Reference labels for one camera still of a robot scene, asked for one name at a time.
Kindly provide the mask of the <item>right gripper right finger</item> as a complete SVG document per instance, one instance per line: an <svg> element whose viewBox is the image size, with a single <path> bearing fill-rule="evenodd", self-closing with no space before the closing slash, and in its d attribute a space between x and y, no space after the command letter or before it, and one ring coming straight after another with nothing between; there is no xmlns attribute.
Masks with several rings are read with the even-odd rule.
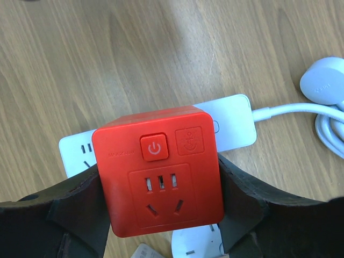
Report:
<svg viewBox="0 0 344 258"><path fill-rule="evenodd" d="M343 257L343 197L327 202L280 190L218 156L230 257Z"/></svg>

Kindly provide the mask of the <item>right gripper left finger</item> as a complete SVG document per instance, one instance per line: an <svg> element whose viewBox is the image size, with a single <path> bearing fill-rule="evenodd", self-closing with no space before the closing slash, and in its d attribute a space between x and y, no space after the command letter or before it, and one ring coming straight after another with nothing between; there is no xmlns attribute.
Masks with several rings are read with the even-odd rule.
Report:
<svg viewBox="0 0 344 258"><path fill-rule="evenodd" d="M1 257L103 257L110 229L97 166L1 203Z"/></svg>

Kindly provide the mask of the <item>red cube socket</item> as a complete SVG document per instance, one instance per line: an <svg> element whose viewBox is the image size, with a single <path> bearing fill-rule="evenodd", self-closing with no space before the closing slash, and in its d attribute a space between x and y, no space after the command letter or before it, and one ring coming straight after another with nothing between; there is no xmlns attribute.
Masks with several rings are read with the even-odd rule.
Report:
<svg viewBox="0 0 344 258"><path fill-rule="evenodd" d="M92 135L114 234L133 237L224 217L214 125L184 106L120 117Z"/></svg>

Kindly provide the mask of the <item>white cube charger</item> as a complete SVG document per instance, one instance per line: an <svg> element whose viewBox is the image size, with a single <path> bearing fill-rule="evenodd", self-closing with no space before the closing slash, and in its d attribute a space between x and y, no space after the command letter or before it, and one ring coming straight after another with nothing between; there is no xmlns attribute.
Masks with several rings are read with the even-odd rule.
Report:
<svg viewBox="0 0 344 258"><path fill-rule="evenodd" d="M134 251L131 258L164 258L164 256L147 244L141 243Z"/></svg>

